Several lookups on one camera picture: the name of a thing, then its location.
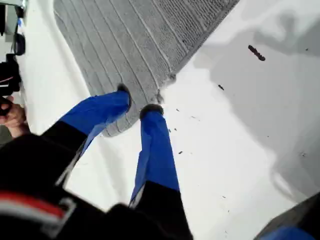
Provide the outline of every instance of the black object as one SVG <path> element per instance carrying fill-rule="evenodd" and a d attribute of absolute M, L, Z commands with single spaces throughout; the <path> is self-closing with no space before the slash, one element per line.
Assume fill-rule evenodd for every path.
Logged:
<path fill-rule="evenodd" d="M 258 50 L 256 48 L 254 48 L 253 46 L 249 45 L 248 46 L 248 49 L 254 54 L 257 56 L 257 58 L 260 60 L 260 61 L 265 61 L 266 58 L 264 56 L 262 56 L 260 54 L 260 52 L 258 52 Z"/>
<path fill-rule="evenodd" d="M 3 110 L 1 108 L 2 104 L 8 104 L 9 107 L 7 109 Z M 12 104 L 13 103 L 11 101 L 9 101 L 8 99 L 4 98 L 3 96 L 0 96 L 0 116 L 6 116 L 10 112 L 10 110 L 12 108 Z"/>
<path fill-rule="evenodd" d="M 262 237 L 270 236 L 283 227 L 290 227 L 291 229 L 299 229 L 314 239 L 320 239 L 320 230 L 318 219 L 320 216 L 320 193 L 310 197 L 303 201 L 292 209 L 284 212 L 283 214 L 275 217 L 268 225 L 258 234 L 255 240 L 259 240 Z M 268 239 L 289 239 L 284 234 L 275 238 Z"/>
<path fill-rule="evenodd" d="M 6 31 L 6 5 L 0 4 L 0 34 L 4 35 Z"/>
<path fill-rule="evenodd" d="M 58 121 L 42 136 L 24 135 L 0 149 L 0 190 L 34 196 L 56 206 L 61 206 L 63 199 L 75 204 L 56 237 L 49 238 L 40 223 L 0 215 L 3 236 L 40 240 L 193 239 L 180 193 L 174 189 L 147 181 L 135 208 L 117 204 L 105 213 L 57 184 L 79 156 L 87 137 Z"/>
<path fill-rule="evenodd" d="M 142 108 L 139 118 L 143 119 L 148 112 L 153 112 L 153 111 L 159 112 L 161 115 L 164 114 L 164 109 L 162 108 L 162 106 L 157 104 L 149 104 L 144 108 Z"/>
<path fill-rule="evenodd" d="M 128 107 L 128 111 L 130 110 L 131 106 L 132 106 L 132 97 L 131 97 L 131 93 L 129 91 L 129 88 L 127 88 L 126 85 L 124 85 L 123 83 L 120 83 L 118 85 L 118 88 L 117 88 L 118 91 L 123 91 L 123 92 L 126 92 L 128 95 L 129 95 L 129 107 Z"/>
<path fill-rule="evenodd" d="M 20 90 L 19 65 L 14 54 L 6 55 L 6 62 L 0 63 L 0 96 L 9 96 Z"/>
<path fill-rule="evenodd" d="M 19 33 L 14 34 L 13 52 L 18 56 L 22 56 L 26 53 L 26 38 L 24 35 Z"/>

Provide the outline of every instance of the person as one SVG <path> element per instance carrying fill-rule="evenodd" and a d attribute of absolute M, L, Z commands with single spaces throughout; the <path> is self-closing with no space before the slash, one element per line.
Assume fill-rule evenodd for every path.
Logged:
<path fill-rule="evenodd" d="M 14 101 L 13 96 L 8 96 L 6 99 L 11 102 Z M 6 110 L 10 106 L 8 104 L 2 104 L 0 107 Z M 19 104 L 13 103 L 9 113 L 6 116 L 0 116 L 0 148 L 12 139 L 29 132 L 30 130 L 26 123 L 25 109 Z"/>
<path fill-rule="evenodd" d="M 115 92 L 80 102 L 42 135 L 24 134 L 0 149 L 4 238 L 193 239 L 160 105 L 140 112 L 142 150 L 128 205 L 103 212 L 63 188 L 93 139 L 123 117 L 131 101 L 129 90 L 119 85 Z"/>

